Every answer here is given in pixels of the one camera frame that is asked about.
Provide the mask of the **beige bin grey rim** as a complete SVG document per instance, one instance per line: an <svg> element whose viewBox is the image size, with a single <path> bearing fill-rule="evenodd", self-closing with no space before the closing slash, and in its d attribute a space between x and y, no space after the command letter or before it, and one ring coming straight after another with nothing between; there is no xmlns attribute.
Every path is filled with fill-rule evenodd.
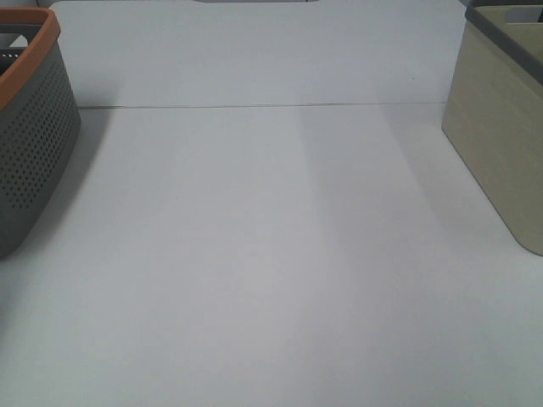
<svg viewBox="0 0 543 407"><path fill-rule="evenodd" d="M542 3L472 1L441 128L517 243L542 253Z"/></svg>

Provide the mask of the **grey perforated basket orange rim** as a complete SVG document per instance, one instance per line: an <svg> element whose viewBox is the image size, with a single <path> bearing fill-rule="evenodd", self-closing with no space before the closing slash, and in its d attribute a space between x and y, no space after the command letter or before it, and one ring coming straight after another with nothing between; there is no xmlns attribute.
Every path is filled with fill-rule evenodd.
<svg viewBox="0 0 543 407"><path fill-rule="evenodd" d="M81 116L49 8L3 7L1 32L24 47L1 50L1 256L27 238L69 163Z"/></svg>

